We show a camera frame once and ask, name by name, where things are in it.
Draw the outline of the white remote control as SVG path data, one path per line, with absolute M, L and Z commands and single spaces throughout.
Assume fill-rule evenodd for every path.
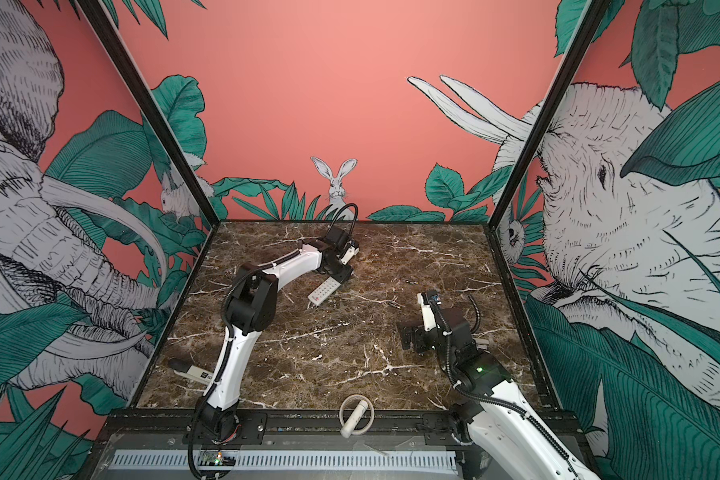
M 332 277 L 328 277 L 308 295 L 308 299 L 315 307 L 320 306 L 340 287 L 341 283 L 339 281 Z

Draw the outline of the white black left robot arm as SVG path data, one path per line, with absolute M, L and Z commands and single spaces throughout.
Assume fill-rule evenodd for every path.
M 221 305 L 224 342 L 187 427 L 188 441 L 225 444 L 237 436 L 241 429 L 237 409 L 243 375 L 257 340 L 275 318 L 278 293 L 301 276 L 317 272 L 326 280 L 308 299 L 314 306 L 321 305 L 353 273 L 350 260 L 359 244 L 352 233 L 352 229 L 332 225 L 325 235 L 301 243 L 280 258 L 259 265 L 246 263 L 239 268 Z

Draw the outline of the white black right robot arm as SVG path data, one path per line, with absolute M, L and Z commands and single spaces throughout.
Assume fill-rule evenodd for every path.
M 422 308 L 397 324 L 402 348 L 433 352 L 453 390 L 467 399 L 450 409 L 452 436 L 484 450 L 512 479 L 597 479 L 531 407 L 517 383 L 480 349 L 462 312 Z

